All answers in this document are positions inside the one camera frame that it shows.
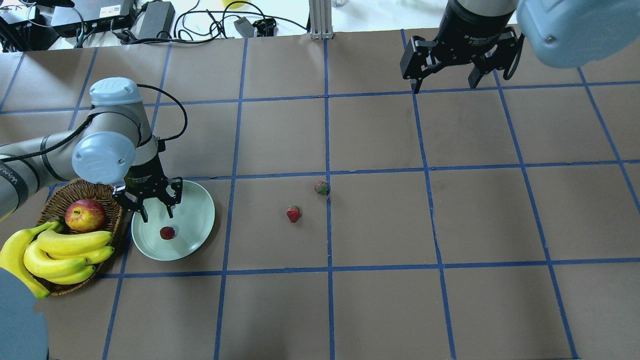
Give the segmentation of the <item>aluminium frame post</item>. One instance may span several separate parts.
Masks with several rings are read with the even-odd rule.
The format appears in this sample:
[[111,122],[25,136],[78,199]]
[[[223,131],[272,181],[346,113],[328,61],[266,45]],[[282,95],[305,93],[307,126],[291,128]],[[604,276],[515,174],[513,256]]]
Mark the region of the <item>aluminium frame post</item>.
[[310,38],[312,40],[330,40],[335,36],[332,22],[331,0],[309,0]]

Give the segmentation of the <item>light green plate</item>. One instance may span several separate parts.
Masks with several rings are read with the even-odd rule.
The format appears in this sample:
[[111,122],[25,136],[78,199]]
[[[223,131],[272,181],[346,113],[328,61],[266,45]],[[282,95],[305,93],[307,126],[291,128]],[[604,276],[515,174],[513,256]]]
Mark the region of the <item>light green plate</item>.
[[[130,233],[137,249],[147,258],[156,261],[175,261],[191,255],[210,236],[215,223],[216,208],[210,192],[199,183],[183,182],[182,201],[169,218],[165,205],[157,198],[144,201],[148,222],[139,213],[132,217]],[[176,230],[174,239],[163,240],[162,227]]]

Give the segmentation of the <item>black laptop power brick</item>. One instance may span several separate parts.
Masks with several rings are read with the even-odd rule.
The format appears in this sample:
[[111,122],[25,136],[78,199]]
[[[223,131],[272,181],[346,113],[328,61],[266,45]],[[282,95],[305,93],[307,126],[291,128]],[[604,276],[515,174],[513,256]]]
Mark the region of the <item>black laptop power brick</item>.
[[137,32],[138,39],[168,39],[175,9],[171,2],[150,1],[142,6],[143,18]]

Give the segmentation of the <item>yellow banana bunch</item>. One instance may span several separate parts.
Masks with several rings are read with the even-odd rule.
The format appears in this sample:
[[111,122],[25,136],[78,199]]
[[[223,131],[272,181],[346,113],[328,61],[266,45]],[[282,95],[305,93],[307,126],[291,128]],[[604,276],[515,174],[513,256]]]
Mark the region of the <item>yellow banana bunch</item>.
[[1,268],[37,299],[82,287],[115,251],[110,231],[70,234],[62,218],[13,233],[1,247]]

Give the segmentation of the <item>red apple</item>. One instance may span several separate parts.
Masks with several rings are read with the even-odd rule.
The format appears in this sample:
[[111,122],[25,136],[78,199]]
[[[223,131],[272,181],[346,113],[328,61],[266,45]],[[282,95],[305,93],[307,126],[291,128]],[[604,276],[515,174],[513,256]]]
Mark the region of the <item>red apple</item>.
[[87,198],[71,203],[64,215],[67,227],[80,233],[96,231],[105,224],[106,220],[107,214],[103,205]]

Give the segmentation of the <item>red strawberry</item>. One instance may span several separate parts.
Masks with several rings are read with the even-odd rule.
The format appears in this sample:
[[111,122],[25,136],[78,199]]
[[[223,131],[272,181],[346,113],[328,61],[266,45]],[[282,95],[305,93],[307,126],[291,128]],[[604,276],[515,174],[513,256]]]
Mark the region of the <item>red strawberry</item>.
[[291,223],[296,223],[302,216],[302,211],[297,205],[290,205],[286,208],[285,214]]
[[314,184],[314,192],[318,195],[322,195],[322,196],[328,196],[329,192],[330,192],[330,187],[329,187],[329,183],[327,183],[326,181],[318,181]]

